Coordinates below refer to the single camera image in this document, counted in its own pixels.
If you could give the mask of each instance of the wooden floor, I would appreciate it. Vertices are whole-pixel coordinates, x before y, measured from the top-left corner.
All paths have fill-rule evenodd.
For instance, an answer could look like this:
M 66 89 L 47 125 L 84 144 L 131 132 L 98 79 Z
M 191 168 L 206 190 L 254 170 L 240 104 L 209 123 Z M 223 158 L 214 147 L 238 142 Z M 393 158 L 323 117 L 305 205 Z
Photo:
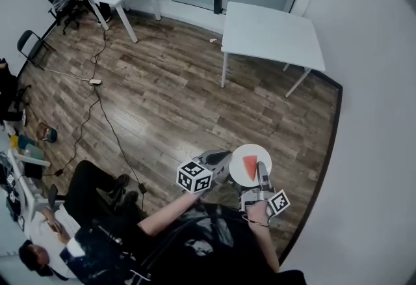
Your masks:
M 230 55 L 227 84 L 220 88 L 221 36 L 178 21 L 160 22 L 130 14 L 139 39 L 132 43 L 120 19 L 107 31 L 107 48 L 95 75 L 104 110 L 120 138 L 128 160 L 148 193 L 144 211 L 153 213 L 181 194 L 175 185 L 176 168 L 205 150 L 234 151 L 255 143 L 272 158 L 272 183 L 284 189 L 291 207 L 273 219 L 271 231 L 280 254 L 304 214 L 321 170 L 332 128 L 337 90 L 310 74 L 289 99 L 284 94 L 302 74 L 291 66 Z M 103 48 L 103 31 L 89 14 L 79 29 L 61 27 L 47 37 L 58 53 L 47 53 L 42 65 L 79 77 L 92 77 L 90 57 Z M 209 39 L 217 38 L 210 43 Z M 36 69 L 28 64 L 21 76 L 32 84 L 27 98 L 29 123 L 35 136 L 39 122 L 58 130 L 55 144 L 40 142 L 52 162 L 53 174 L 73 155 L 80 125 L 97 100 L 87 82 Z M 44 177 L 47 186 L 65 193 L 73 169 L 89 159 L 118 176 L 133 173 L 99 103 L 91 110 L 77 157 L 60 177 Z M 238 205 L 238 196 L 223 185 L 208 196 L 211 202 Z

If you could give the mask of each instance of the white plate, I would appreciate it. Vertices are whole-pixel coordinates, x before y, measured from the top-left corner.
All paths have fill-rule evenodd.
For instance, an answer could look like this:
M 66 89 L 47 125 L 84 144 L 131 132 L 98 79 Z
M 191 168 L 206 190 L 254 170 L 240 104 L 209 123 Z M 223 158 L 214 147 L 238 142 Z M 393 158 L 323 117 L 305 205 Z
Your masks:
M 242 160 L 246 156 L 257 156 L 257 162 L 261 161 L 266 165 L 268 175 L 270 175 L 272 170 L 272 159 L 264 148 L 256 144 L 245 144 L 233 152 L 233 157 L 229 163 L 231 177 L 243 187 L 255 187 L 259 185 L 259 179 L 257 178 L 257 173 L 255 173 L 254 181 L 248 176 Z

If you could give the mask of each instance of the black and white marker cube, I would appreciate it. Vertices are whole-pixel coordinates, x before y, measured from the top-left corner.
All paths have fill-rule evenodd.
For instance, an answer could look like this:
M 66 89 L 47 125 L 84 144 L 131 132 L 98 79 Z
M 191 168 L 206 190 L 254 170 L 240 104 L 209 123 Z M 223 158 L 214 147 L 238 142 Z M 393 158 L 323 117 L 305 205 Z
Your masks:
M 213 172 L 198 163 L 188 160 L 183 162 L 176 172 L 176 183 L 190 193 L 198 193 L 211 186 Z
M 282 212 L 291 203 L 283 190 L 279 191 L 272 198 L 268 200 L 269 205 L 273 209 L 273 217 Z

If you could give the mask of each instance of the watermelon slice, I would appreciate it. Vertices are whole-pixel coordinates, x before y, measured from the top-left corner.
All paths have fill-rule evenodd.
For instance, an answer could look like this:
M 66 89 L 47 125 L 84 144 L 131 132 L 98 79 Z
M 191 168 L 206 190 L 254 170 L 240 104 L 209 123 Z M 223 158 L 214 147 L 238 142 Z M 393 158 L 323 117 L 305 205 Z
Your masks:
M 257 172 L 257 156 L 242 157 L 242 161 L 246 167 L 248 177 L 254 181 L 255 173 Z

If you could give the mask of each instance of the dark hair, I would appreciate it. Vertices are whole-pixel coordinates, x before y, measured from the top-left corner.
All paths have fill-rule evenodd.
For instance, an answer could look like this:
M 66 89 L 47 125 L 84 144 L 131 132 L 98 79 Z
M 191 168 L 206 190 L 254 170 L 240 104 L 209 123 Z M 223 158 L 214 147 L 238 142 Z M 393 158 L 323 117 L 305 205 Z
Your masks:
M 40 269 L 40 266 L 36 261 L 36 254 L 30 250 L 29 245 L 32 245 L 32 241 L 26 240 L 19 248 L 19 257 L 23 264 L 26 265 L 27 269 L 37 271 Z

